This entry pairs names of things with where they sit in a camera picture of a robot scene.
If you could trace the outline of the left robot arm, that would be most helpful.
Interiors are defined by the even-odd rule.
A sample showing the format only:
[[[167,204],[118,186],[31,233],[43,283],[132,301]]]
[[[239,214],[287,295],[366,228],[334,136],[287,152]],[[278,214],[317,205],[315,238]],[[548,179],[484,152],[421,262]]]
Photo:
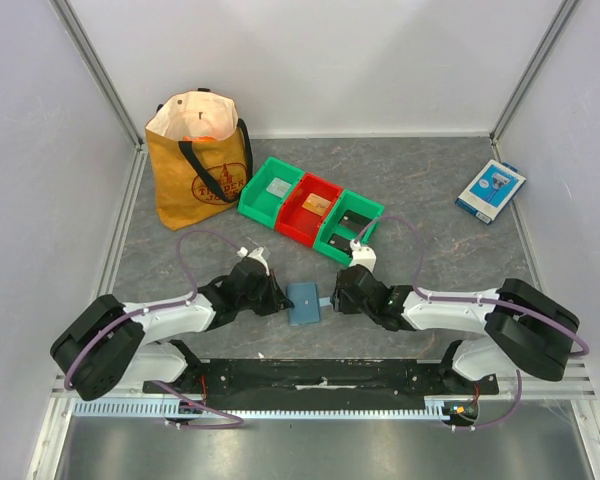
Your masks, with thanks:
[[[245,257],[229,274],[180,297],[138,304],[97,297],[54,341],[50,355],[65,374],[64,388],[92,401],[111,391],[153,342],[221,328],[243,311],[268,316],[293,307],[275,274]]]

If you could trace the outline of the blue leather card holder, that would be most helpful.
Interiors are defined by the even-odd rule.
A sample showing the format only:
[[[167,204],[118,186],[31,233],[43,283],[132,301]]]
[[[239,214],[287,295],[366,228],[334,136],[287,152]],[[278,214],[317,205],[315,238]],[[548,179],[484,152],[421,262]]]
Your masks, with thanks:
[[[331,305],[329,297],[321,297],[316,283],[289,284],[286,295],[293,303],[288,311],[291,326],[306,326],[322,320],[322,309]]]

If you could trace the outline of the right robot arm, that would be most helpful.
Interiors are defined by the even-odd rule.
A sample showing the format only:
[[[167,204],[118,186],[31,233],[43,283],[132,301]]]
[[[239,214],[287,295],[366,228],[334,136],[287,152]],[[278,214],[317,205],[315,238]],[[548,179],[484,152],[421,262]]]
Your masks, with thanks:
[[[568,309],[515,278],[495,289],[436,292],[387,286],[368,268],[354,265],[337,274],[330,302],[339,313],[364,314],[389,331],[473,334],[451,343],[438,368],[440,386],[453,394],[515,371],[561,381],[580,325]]]

